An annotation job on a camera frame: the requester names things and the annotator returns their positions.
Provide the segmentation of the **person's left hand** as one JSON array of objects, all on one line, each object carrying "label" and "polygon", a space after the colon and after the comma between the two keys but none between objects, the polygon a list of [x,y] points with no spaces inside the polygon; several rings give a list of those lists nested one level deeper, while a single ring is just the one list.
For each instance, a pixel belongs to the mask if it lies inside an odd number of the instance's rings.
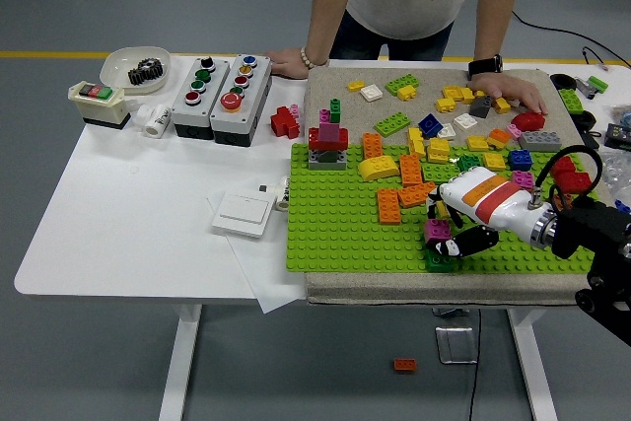
[{"label": "person's left hand", "polygon": [[528,110],[543,115],[548,109],[538,87],[529,81],[505,73],[480,73],[467,81],[474,91],[482,91],[494,99],[504,98],[522,103]]}]

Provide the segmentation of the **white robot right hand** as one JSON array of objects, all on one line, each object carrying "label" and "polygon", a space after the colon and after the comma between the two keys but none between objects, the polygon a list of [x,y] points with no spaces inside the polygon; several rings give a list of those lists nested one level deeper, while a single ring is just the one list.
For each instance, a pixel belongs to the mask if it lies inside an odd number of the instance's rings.
[{"label": "white robot right hand", "polygon": [[428,237],[428,249],[440,255],[465,257],[499,242],[501,231],[515,233],[536,247],[552,245],[555,214],[546,202],[535,202],[531,194],[501,175],[474,167],[430,191],[428,217],[435,217],[436,204],[444,202],[457,227],[468,217],[475,225],[452,237]]}]

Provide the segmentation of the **person's right hand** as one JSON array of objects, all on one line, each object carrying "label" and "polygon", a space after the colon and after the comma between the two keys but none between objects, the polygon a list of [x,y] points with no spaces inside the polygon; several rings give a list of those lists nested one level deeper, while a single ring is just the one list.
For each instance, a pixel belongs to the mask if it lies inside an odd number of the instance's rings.
[{"label": "person's right hand", "polygon": [[272,75],[292,80],[308,78],[309,68],[299,48],[268,51],[265,55],[270,59]]}]

